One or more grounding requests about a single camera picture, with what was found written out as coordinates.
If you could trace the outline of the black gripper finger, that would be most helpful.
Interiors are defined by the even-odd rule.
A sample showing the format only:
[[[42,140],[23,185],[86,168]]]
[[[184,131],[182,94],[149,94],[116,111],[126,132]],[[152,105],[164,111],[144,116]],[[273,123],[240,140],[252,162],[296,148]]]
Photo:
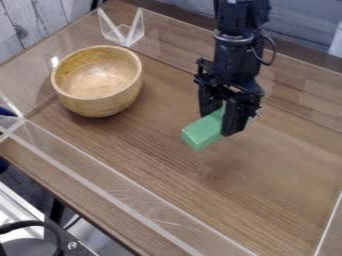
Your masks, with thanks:
[[[223,106],[223,98],[220,96],[220,90],[217,87],[212,87],[208,84],[198,84],[198,111],[200,116],[204,117]]]
[[[259,100],[245,96],[235,96],[225,101],[221,119],[221,135],[232,136],[245,129],[248,122],[257,116]]]

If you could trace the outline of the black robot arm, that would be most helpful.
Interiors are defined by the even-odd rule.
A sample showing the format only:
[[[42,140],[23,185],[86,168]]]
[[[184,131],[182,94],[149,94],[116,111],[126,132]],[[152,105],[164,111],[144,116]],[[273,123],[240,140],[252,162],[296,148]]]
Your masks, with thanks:
[[[223,109],[224,137],[245,129],[260,109],[264,90],[256,76],[276,56],[273,40],[261,28],[269,21],[269,11],[269,0],[213,0],[213,59],[196,60],[193,82],[198,87],[200,116]]]

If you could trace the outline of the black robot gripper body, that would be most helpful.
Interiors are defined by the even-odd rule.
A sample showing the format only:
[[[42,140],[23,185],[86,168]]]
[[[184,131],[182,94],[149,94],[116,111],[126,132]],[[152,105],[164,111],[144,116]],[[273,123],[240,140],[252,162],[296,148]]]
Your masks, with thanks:
[[[263,59],[264,44],[269,42],[272,51],[275,43],[261,29],[239,36],[229,36],[213,30],[215,50],[213,60],[198,58],[196,60],[197,73],[193,82],[204,83],[220,90],[223,102],[235,96],[245,96],[259,100],[264,90],[256,83],[260,66],[269,66],[269,61]]]

